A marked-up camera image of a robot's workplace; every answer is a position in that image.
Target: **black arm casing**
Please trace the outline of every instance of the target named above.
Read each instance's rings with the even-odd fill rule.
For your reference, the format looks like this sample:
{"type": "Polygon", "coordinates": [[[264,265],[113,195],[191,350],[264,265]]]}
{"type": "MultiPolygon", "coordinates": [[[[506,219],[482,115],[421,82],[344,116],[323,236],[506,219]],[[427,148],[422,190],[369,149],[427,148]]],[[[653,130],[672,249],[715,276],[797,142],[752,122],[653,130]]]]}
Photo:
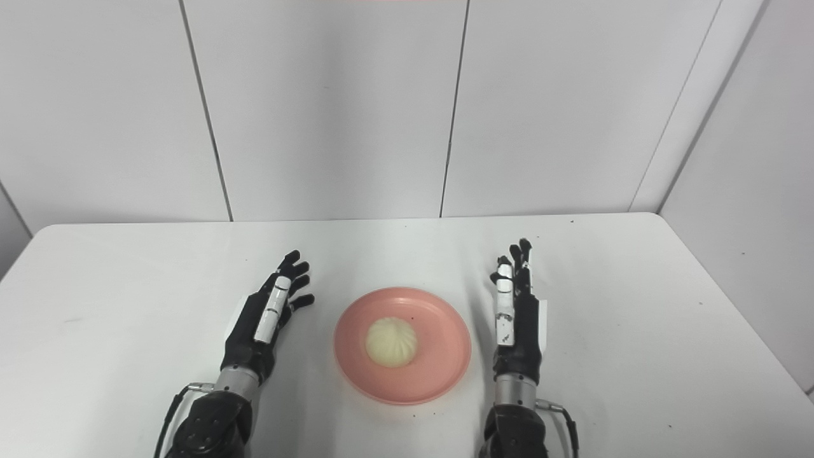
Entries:
{"type": "Polygon", "coordinates": [[[500,405],[486,417],[479,458],[547,458],[545,424],[532,409],[500,405]]]}
{"type": "Polygon", "coordinates": [[[278,333],[275,332],[269,344],[254,340],[257,323],[260,322],[268,300],[269,293],[264,291],[254,293],[246,300],[238,322],[234,325],[232,333],[226,338],[221,370],[229,366],[249,368],[257,374],[261,384],[269,378],[274,369],[274,353],[271,349],[274,347],[278,333]]]}
{"type": "Polygon", "coordinates": [[[252,405],[229,391],[196,399],[173,438],[171,458],[243,458],[252,432],[252,405]]]}
{"type": "Polygon", "coordinates": [[[538,319],[540,302],[530,293],[520,293],[514,299],[514,345],[498,346],[494,370],[497,376],[516,372],[540,384],[540,352],[538,319]]]}

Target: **black cable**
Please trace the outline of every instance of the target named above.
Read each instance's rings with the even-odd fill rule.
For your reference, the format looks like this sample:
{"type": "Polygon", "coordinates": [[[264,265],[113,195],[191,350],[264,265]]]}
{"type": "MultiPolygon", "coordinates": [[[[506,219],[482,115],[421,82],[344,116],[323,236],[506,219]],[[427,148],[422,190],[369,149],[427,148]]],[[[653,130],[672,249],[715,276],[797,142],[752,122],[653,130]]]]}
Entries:
{"type": "Polygon", "coordinates": [[[155,454],[153,454],[153,458],[161,458],[161,448],[164,445],[164,436],[167,435],[167,429],[169,429],[169,424],[173,422],[173,418],[175,418],[175,412],[178,410],[178,406],[181,405],[181,402],[184,400],[184,396],[190,390],[189,386],[185,386],[183,390],[178,392],[173,398],[173,401],[169,404],[169,409],[167,410],[167,415],[164,417],[164,426],[161,426],[161,432],[158,435],[158,442],[155,443],[155,454]]]}
{"type": "Polygon", "coordinates": [[[571,419],[571,415],[565,408],[562,409],[562,416],[565,417],[565,424],[568,427],[568,436],[571,437],[571,450],[573,458],[580,458],[580,438],[576,435],[576,422],[571,419]]]}

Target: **silver cylindrical wrist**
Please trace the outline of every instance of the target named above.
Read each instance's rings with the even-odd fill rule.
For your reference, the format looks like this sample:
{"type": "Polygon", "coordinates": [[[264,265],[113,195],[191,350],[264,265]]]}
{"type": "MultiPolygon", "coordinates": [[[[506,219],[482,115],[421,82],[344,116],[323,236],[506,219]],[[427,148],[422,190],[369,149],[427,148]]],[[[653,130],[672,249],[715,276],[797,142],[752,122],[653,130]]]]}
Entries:
{"type": "Polygon", "coordinates": [[[495,379],[495,405],[511,404],[534,409],[537,385],[528,377],[510,372],[495,379]]]}
{"type": "Polygon", "coordinates": [[[259,386],[260,381],[254,371],[230,366],[221,371],[215,382],[215,391],[231,391],[251,402],[259,386]]]}

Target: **white table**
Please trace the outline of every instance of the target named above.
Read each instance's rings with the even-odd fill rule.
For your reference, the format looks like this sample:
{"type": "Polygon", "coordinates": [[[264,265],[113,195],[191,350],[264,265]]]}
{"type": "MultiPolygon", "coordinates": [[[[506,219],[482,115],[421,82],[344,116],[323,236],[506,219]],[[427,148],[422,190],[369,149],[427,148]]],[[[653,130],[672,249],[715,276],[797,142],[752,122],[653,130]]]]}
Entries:
{"type": "Polygon", "coordinates": [[[216,377],[241,296],[298,248],[317,303],[278,343],[254,457],[470,458],[492,399],[487,275],[521,236],[549,299],[538,395],[571,411],[582,456],[814,456],[814,405],[652,214],[48,227],[0,284],[0,456],[151,456],[172,396],[216,377]],[[466,375],[431,403],[367,399],[333,358],[344,308],[392,285],[470,329],[466,375]]]}

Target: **robotic hand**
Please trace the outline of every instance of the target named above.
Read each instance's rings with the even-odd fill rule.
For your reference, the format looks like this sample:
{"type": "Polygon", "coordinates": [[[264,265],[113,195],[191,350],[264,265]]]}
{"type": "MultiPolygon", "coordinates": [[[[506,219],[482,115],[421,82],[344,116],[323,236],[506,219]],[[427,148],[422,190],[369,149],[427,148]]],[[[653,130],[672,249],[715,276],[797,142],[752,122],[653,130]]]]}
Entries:
{"type": "Polygon", "coordinates": [[[188,390],[206,394],[192,403],[167,456],[243,458],[245,444],[252,434],[252,399],[274,368],[274,344],[280,330],[297,309],[314,301],[312,294],[288,301],[310,281],[308,263],[295,264],[299,260],[299,251],[289,253],[263,286],[246,300],[226,339],[221,374],[215,384],[190,384],[173,400],[156,446],[156,458],[160,456],[168,424],[188,390]]]}
{"type": "Polygon", "coordinates": [[[532,292],[531,250],[532,244],[526,239],[511,245],[509,252],[514,263],[501,256],[497,259],[497,272],[490,276],[497,286],[497,349],[493,366],[496,390],[494,406],[486,417],[479,458],[546,458],[545,424],[536,408],[566,417],[573,457],[578,456],[579,441],[571,416],[562,406],[536,398],[545,351],[547,310],[540,312],[540,302],[532,292]]]}

